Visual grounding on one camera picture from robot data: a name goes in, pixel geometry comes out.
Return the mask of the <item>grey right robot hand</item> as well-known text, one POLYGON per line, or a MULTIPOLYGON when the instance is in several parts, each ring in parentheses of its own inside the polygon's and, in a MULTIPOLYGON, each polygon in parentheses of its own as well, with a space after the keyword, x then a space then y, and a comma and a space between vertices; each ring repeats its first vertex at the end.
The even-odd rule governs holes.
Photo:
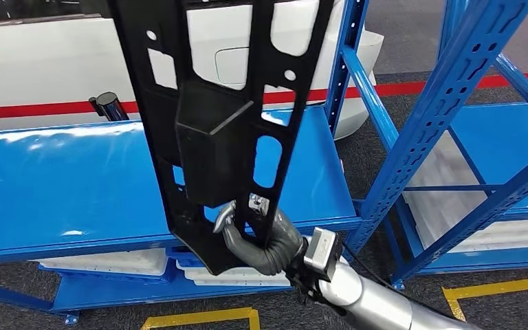
POLYGON ((220 211, 214 223, 213 232, 222 233, 226 247, 240 261, 259 271, 262 275, 275 275, 278 273, 273 264, 270 251, 267 247, 259 247, 245 240, 235 226, 236 203, 231 201, 220 211))

